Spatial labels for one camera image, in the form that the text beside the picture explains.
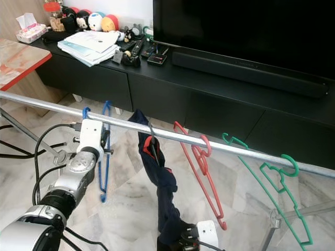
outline tiled floor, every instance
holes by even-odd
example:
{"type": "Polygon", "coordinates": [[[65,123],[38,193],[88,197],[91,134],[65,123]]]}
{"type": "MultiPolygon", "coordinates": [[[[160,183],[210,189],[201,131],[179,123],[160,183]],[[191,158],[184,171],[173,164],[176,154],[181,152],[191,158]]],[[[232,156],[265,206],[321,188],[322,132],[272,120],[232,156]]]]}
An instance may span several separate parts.
{"type": "MultiPolygon", "coordinates": [[[[102,103],[88,99],[78,103],[71,96],[67,96],[61,104],[79,109],[89,106],[92,111],[98,113],[103,106],[102,103]]],[[[52,111],[40,118],[31,108],[13,102],[7,102],[3,105],[3,109],[36,135],[41,135],[45,129],[56,123],[81,120],[52,111]]],[[[128,119],[130,116],[131,113],[127,111],[121,116],[113,114],[113,117],[121,119],[128,119]]],[[[156,119],[150,121],[154,127],[172,130],[171,124],[156,119]]],[[[6,124],[4,119],[0,119],[0,125],[2,124],[6,124]]],[[[139,247],[141,250],[156,250],[158,203],[155,186],[150,183],[138,154],[137,133],[117,127],[112,127],[111,131],[115,153],[110,161],[107,202],[104,204],[100,202],[98,180],[95,178],[82,202],[68,220],[68,226],[89,239],[103,241],[109,250],[139,250],[139,247]]],[[[34,151],[33,141],[15,129],[5,129],[0,133],[1,140],[16,144],[30,152],[34,151]]],[[[46,142],[50,144],[68,142],[64,149],[74,151],[77,145],[72,143],[72,138],[76,135],[78,134],[71,129],[58,129],[50,133],[46,142]]],[[[182,218],[192,223],[209,219],[215,222],[215,217],[179,142],[159,140],[166,158],[166,166],[173,169],[177,179],[178,192],[175,194],[174,203],[179,208],[182,218]]],[[[14,153],[4,146],[1,146],[0,151],[14,153]]],[[[258,169],[261,163],[252,159],[248,159],[247,162],[265,182],[264,176],[258,169]]],[[[260,250],[266,228],[270,223],[268,212],[274,208],[272,202],[236,156],[213,151],[208,164],[228,225],[228,230],[223,231],[216,223],[220,248],[225,248],[227,251],[260,250]]],[[[44,154],[40,158],[41,172],[50,167],[52,167],[52,156],[44,154]]],[[[278,175],[270,173],[270,176],[278,184],[278,175]]],[[[42,191],[45,191],[47,185],[56,178],[57,173],[47,176],[42,182],[44,188],[42,191]]],[[[31,206],[34,180],[32,159],[0,159],[0,230],[31,206]]],[[[305,173],[300,173],[299,178],[286,180],[297,199],[299,208],[335,200],[334,180],[305,173]]],[[[266,184],[281,207],[291,211],[293,204],[285,196],[275,193],[268,183],[266,184]]],[[[306,249],[334,250],[335,212],[308,216],[306,221],[314,240],[314,244],[307,246],[306,249]]],[[[292,220],[292,223],[304,241],[306,234],[299,220],[292,220]]],[[[100,250],[97,246],[71,239],[82,250],[100,250]]],[[[62,243],[60,250],[71,249],[62,243]]],[[[276,231],[269,250],[301,250],[301,248],[283,223],[283,227],[276,231]]]]}

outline clothes drying rack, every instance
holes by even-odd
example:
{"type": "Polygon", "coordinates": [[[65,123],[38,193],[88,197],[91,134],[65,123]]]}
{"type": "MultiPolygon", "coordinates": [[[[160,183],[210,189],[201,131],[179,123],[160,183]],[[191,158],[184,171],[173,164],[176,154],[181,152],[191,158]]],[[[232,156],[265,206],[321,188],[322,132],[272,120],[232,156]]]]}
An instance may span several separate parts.
{"type": "MultiPolygon", "coordinates": [[[[24,96],[20,96],[16,94],[11,94],[11,93],[7,93],[4,91],[0,91],[0,98],[4,98],[4,99],[11,100],[14,102],[19,102],[19,103],[29,105],[29,106],[35,106],[35,107],[44,108],[47,110],[61,112],[61,113],[69,114],[69,115],[76,116],[76,117],[82,117],[82,110],[71,108],[71,107],[66,107],[63,105],[54,104],[51,102],[42,101],[42,100],[38,100],[34,98],[28,98],[28,97],[24,97],[24,96]]],[[[20,132],[24,133],[25,135],[29,136],[35,141],[38,140],[38,137],[36,135],[30,132],[27,128],[25,128],[22,124],[20,124],[15,118],[9,115],[2,108],[0,108],[0,114],[20,132]]],[[[171,131],[158,129],[158,128],[152,128],[147,125],[137,124],[137,123],[133,123],[133,122],[125,121],[121,119],[116,119],[116,118],[111,118],[111,117],[100,115],[100,114],[90,112],[90,111],[87,113],[87,115],[90,119],[101,121],[103,123],[110,124],[112,126],[118,126],[118,127],[126,128],[129,130],[135,130],[138,132],[147,133],[147,134],[152,134],[153,132],[155,136],[159,136],[165,139],[175,140],[175,141],[179,141],[182,143],[187,143],[187,144],[196,145],[200,147],[207,147],[206,142],[204,142],[202,139],[196,138],[190,135],[180,134],[180,133],[171,132],[171,131]]],[[[272,165],[277,165],[280,167],[287,167],[287,168],[292,168],[292,169],[295,168],[295,166],[292,165],[292,163],[286,158],[272,156],[272,155],[268,155],[265,153],[255,152],[255,151],[251,151],[247,149],[241,149],[241,148],[234,147],[231,145],[220,144],[220,143],[216,143],[212,141],[209,141],[208,143],[213,150],[219,150],[219,151],[223,151],[227,153],[232,153],[238,156],[255,158],[263,162],[267,162],[272,165]]],[[[55,164],[61,164],[62,162],[65,161],[66,155],[64,155],[64,153],[56,152],[53,148],[51,148],[46,143],[43,143],[42,147],[44,147],[47,151],[51,152],[55,156],[55,161],[54,161],[55,164]]],[[[310,165],[306,163],[297,163],[297,164],[299,166],[299,170],[302,172],[335,179],[334,170],[330,170],[327,168],[323,168],[323,167],[316,166],[316,165],[310,165]]],[[[330,201],[327,203],[300,209],[300,214],[307,216],[307,215],[315,215],[315,214],[320,214],[320,213],[325,213],[325,212],[330,212],[330,211],[335,211],[335,201],[330,201]]],[[[287,218],[297,217],[295,210],[286,212],[285,215],[287,218]]],[[[263,239],[261,249],[260,249],[261,251],[267,250],[270,244],[270,241],[274,235],[275,230],[281,227],[281,220],[283,219],[283,217],[281,215],[278,215],[276,210],[271,210],[269,212],[269,219],[271,221],[271,224],[269,228],[267,229],[266,235],[263,239]]]]}

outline navy blue cloth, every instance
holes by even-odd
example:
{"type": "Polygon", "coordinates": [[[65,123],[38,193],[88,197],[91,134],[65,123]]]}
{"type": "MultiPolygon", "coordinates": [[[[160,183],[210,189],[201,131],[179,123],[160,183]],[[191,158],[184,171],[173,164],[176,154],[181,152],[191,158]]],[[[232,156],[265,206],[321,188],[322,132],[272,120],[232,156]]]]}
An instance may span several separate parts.
{"type": "MultiPolygon", "coordinates": [[[[136,110],[129,121],[148,125],[148,120],[140,110],[136,110]]],[[[179,210],[172,203],[173,193],[177,192],[177,182],[172,170],[164,166],[165,158],[160,150],[158,140],[155,138],[154,148],[159,165],[152,153],[152,136],[139,132],[138,138],[139,153],[144,168],[151,182],[157,186],[158,230],[161,232],[159,240],[170,245],[178,241],[181,238],[181,233],[185,230],[185,222],[180,219],[179,210]]]]}

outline tv screen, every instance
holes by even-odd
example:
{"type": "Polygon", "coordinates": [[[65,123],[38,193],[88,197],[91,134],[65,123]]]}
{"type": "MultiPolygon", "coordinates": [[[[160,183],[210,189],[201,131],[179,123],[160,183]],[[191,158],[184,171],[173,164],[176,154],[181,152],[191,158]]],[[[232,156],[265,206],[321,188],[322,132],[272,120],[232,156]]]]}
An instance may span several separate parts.
{"type": "Polygon", "coordinates": [[[331,1],[153,2],[155,41],[335,79],[331,1]]]}

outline cabinet leg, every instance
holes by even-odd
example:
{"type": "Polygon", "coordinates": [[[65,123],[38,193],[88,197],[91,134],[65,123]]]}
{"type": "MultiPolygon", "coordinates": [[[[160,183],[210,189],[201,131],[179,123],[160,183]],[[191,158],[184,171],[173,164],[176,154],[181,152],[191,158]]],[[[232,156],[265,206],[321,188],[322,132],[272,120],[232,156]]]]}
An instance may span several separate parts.
{"type": "Polygon", "coordinates": [[[83,100],[82,96],[76,95],[76,94],[72,94],[72,96],[74,97],[75,101],[77,102],[81,102],[83,100]]]}
{"type": "Polygon", "coordinates": [[[116,114],[121,115],[123,113],[123,110],[120,108],[115,107],[116,114]]]}

